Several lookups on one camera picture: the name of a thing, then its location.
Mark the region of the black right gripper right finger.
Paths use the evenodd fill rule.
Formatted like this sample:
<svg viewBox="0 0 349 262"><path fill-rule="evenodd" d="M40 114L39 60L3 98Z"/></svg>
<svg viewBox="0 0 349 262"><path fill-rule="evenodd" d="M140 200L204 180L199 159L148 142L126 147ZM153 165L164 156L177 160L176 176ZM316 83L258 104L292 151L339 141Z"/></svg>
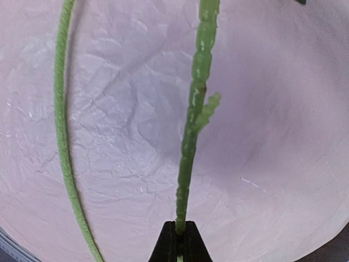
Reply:
<svg viewBox="0 0 349 262"><path fill-rule="evenodd" d="M181 246L184 262L212 262L212 258L194 221L185 222Z"/></svg>

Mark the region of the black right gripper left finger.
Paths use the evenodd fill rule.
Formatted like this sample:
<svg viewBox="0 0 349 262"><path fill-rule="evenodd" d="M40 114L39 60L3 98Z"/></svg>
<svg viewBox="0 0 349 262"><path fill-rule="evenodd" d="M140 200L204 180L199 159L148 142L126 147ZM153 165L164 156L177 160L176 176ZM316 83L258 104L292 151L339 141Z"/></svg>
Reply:
<svg viewBox="0 0 349 262"><path fill-rule="evenodd" d="M164 223L149 262L176 262L177 261L177 234L175 222Z"/></svg>

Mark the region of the pink wrapping paper sheet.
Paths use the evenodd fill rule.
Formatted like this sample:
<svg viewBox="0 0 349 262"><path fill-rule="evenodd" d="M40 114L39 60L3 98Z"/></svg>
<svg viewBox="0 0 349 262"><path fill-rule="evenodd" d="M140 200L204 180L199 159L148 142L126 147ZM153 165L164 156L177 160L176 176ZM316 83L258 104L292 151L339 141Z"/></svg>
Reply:
<svg viewBox="0 0 349 262"><path fill-rule="evenodd" d="M1 227L41 261L93 261L65 189L53 67L61 1L1 1ZM77 1L71 154L106 261L147 261L175 217L198 1ZM221 1L187 218L214 261L295 261L348 223L348 1Z"/></svg>

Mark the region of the pink fake flower stem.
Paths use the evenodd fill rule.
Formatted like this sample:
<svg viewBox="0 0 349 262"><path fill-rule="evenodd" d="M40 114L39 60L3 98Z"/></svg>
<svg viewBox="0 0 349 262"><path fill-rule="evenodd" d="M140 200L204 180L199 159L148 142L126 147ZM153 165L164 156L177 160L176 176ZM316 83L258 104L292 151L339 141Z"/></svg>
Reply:
<svg viewBox="0 0 349 262"><path fill-rule="evenodd" d="M68 120L65 103L65 72L67 68L70 22L74 4L74 1L63 2L58 24L53 80L56 138L63 180L76 222L95 261L104 261L88 224L81 197L77 190L69 148Z"/></svg>
<svg viewBox="0 0 349 262"><path fill-rule="evenodd" d="M204 103L212 63L212 49L216 39L219 1L200 1L199 25L196 33L195 53L192 59L192 81L189 90L189 104L181 145L178 187L176 191L175 229L178 235L185 231L191 172L200 131L209 123L220 104L220 93L216 92Z"/></svg>

